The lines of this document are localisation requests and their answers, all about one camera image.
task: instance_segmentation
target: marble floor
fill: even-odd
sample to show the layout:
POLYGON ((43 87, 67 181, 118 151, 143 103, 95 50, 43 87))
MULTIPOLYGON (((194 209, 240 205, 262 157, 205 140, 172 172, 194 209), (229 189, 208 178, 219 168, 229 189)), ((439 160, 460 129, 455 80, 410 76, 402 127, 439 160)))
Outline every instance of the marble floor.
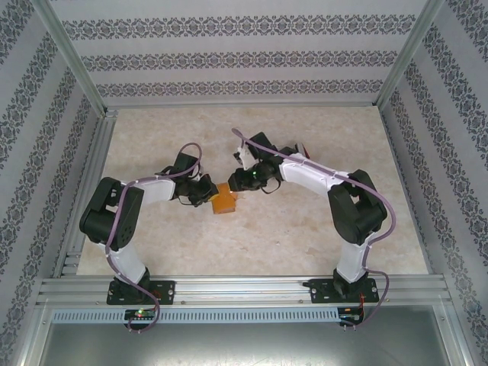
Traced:
MULTIPOLYGON (((398 217, 393 235, 375 244, 369 267, 427 273, 376 107, 122 110, 103 176, 129 181, 152 175, 195 141, 204 151, 205 172, 225 182, 239 167, 232 154, 240 140, 231 127, 248 137, 263 131, 278 147, 302 142, 313 160, 330 168, 368 172, 398 217)), ((341 243, 327 199, 286 183, 269 195, 239 194, 236 212, 228 214, 214 215, 211 204, 151 204, 141 210, 133 237, 153 275, 330 275, 341 243)), ((102 251, 89 241, 78 269, 86 274, 111 275, 102 251)))

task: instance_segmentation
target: damask pattern wall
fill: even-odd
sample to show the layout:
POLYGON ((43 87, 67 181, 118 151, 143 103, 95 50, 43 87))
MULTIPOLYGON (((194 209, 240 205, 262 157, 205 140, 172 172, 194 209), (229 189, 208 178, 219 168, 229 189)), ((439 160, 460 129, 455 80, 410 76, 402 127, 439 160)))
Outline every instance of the damask pattern wall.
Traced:
POLYGON ((432 268, 488 364, 488 1, 449 0, 383 110, 432 268))
POLYGON ((110 106, 373 102, 425 0, 52 0, 110 106))
POLYGON ((98 117, 28 0, 0 2, 0 365, 63 243, 98 117))

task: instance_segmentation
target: purple cable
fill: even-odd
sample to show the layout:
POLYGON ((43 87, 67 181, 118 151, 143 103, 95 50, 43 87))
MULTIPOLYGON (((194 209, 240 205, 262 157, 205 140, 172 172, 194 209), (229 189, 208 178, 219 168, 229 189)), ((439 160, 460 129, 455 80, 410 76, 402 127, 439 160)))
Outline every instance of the purple cable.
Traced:
POLYGON ((296 162, 298 164, 308 165, 309 167, 314 168, 314 169, 317 169, 318 171, 323 172, 323 173, 326 173, 327 175, 335 176, 338 179, 341 179, 342 181, 346 181, 346 182, 348 182, 348 183, 350 183, 352 185, 355 185, 355 186, 357 186, 359 188, 364 189, 365 191, 371 193, 376 198, 378 198, 381 202, 384 203, 385 207, 388 209, 388 211, 390 212, 390 216, 391 216, 391 225, 390 225, 390 228, 386 232, 384 232, 383 234, 379 235, 378 237, 373 238, 368 243, 368 247, 365 250, 363 262, 361 264, 362 264, 363 268, 366 271, 368 271, 368 272, 370 272, 372 274, 375 274, 375 275, 383 275, 385 277, 386 284, 385 284, 385 287, 384 287, 383 295, 381 295, 380 300, 378 301, 378 304, 373 309, 373 311, 371 312, 370 316, 366 320, 364 320, 361 324, 359 324, 359 326, 363 326, 380 309, 381 304, 384 302, 384 299, 387 296, 388 289, 390 288, 390 278, 388 277, 388 274, 386 274, 383 271, 377 271, 377 270, 368 269, 368 267, 366 267, 366 260, 368 259, 368 255, 369 255, 371 246, 374 243, 379 242, 380 240, 385 239, 386 237, 388 237, 389 235, 391 235, 391 233, 395 230, 395 226, 397 226, 397 216, 395 214, 395 210, 393 209, 393 206, 391 205, 391 203, 388 202, 388 200, 382 194, 380 194, 379 192, 375 191, 373 188, 370 188, 367 185, 364 185, 364 184, 362 184, 362 183, 360 183, 358 181, 353 181, 352 179, 350 179, 349 177, 345 177, 344 175, 336 174, 335 171, 333 171, 331 169, 327 169, 327 168, 325 168, 325 167, 323 167, 321 165, 318 165, 318 164, 316 164, 314 162, 311 162, 309 159, 298 159, 298 158, 294 158, 293 156, 287 156, 287 155, 282 154, 282 153, 280 153, 280 152, 278 152, 276 150, 269 149, 269 148, 267 148, 265 146, 259 145, 258 143, 255 143, 254 141, 251 141, 247 137, 244 137, 244 135, 242 135, 242 133, 239 130, 237 130, 236 128, 233 128, 232 129, 232 132, 236 136, 238 136, 238 138, 240 138, 241 141, 246 142, 249 145, 253 145, 253 146, 257 147, 260 150, 266 151, 267 153, 271 153, 273 155, 280 156, 283 159, 288 159, 288 160, 291 160, 292 162, 296 162))
MULTIPOLYGON (((129 190, 129 188, 132 187, 133 185, 136 185, 136 184, 141 184, 141 183, 143 184, 143 183, 147 183, 148 181, 158 181, 158 180, 163 180, 163 179, 176 178, 176 177, 179 177, 181 175, 185 175, 185 174, 187 174, 189 172, 193 172, 194 169, 198 166, 198 164, 200 164, 200 161, 201 161, 201 157, 203 155, 203 152, 202 152, 202 149, 201 149, 200 145, 198 145, 197 143, 187 143, 187 144, 183 145, 182 148, 180 148, 180 151, 178 151, 178 154, 181 153, 184 149, 186 149, 189 146, 196 146, 197 149, 198 149, 198 159, 195 162, 195 164, 193 164, 192 167, 184 170, 183 172, 179 172, 179 173, 175 173, 175 174, 170 174, 170 175, 155 175, 153 177, 146 177, 146 178, 137 179, 135 181, 130 181, 129 183, 127 183, 125 185, 124 189, 122 190, 122 193, 120 194, 120 200, 119 200, 117 212, 115 213, 115 219, 114 219, 114 223, 112 224, 112 229, 110 231, 110 235, 108 236, 108 241, 105 244, 105 256, 107 257, 108 265, 110 265, 110 267, 117 274, 117 276, 120 277, 125 282, 127 282, 132 287, 135 287, 138 291, 140 291, 140 292, 146 294, 147 296, 149 296, 154 301, 154 306, 156 308, 156 316, 154 317, 154 320, 150 324, 148 324, 147 327, 145 327, 143 329, 140 329, 140 330, 137 330, 137 333, 138 334, 150 330, 157 323, 157 321, 159 319, 159 314, 161 313, 161 308, 159 306, 159 301, 156 298, 156 296, 154 296, 153 294, 151 294, 148 290, 146 290, 145 288, 142 288, 141 286, 139 286, 135 282, 132 282, 129 278, 125 277, 123 274, 120 273, 119 269, 117 268, 117 266, 115 265, 115 263, 112 261, 112 258, 110 257, 110 250, 111 250, 110 249, 110 245, 114 241, 115 233, 117 231, 117 226, 118 226, 119 220, 120 220, 120 214, 122 212, 121 208, 122 208, 122 205, 124 204, 124 199, 125 199, 125 196, 127 194, 127 191, 129 190)), ((132 323, 133 319, 134 318, 130 318, 129 319, 129 322, 127 324, 127 328, 129 328, 129 332, 132 332, 134 330, 134 329, 130 328, 130 324, 132 323)))

